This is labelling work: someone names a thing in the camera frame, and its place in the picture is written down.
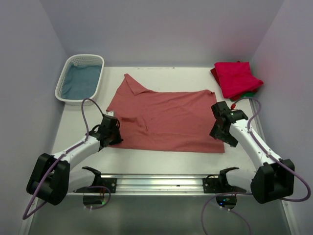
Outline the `salmon pink t shirt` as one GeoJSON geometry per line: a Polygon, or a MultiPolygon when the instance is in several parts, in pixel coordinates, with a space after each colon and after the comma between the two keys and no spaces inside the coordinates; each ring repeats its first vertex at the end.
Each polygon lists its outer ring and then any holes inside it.
{"type": "Polygon", "coordinates": [[[120,121],[117,148],[224,153],[224,143],[209,135],[216,102],[210,90],[156,92],[125,74],[106,110],[120,121]]]}

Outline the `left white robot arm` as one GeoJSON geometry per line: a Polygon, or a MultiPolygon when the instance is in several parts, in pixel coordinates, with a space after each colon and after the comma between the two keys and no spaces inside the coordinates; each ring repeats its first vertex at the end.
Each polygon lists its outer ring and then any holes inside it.
{"type": "Polygon", "coordinates": [[[104,185],[100,171],[88,166],[76,173],[71,171],[103,148],[121,143],[123,139],[119,125],[114,112],[108,112],[103,115],[101,123],[89,131],[87,140],[83,138],[72,147],[53,155],[40,155],[28,181],[27,193],[34,194],[39,187],[38,198],[58,205],[68,193],[75,190],[87,188],[90,192],[99,191],[104,185]]]}

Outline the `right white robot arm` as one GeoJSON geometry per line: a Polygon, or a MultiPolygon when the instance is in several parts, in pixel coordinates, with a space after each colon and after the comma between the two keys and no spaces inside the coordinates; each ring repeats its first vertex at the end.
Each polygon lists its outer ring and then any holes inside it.
{"type": "Polygon", "coordinates": [[[264,204],[293,194],[294,164],[274,153],[248,125],[248,116],[242,110],[232,110],[227,103],[217,102],[211,110],[216,119],[210,136],[236,147],[238,144],[250,157],[256,172],[229,167],[220,171],[218,187],[229,192],[234,187],[250,192],[264,204]]]}

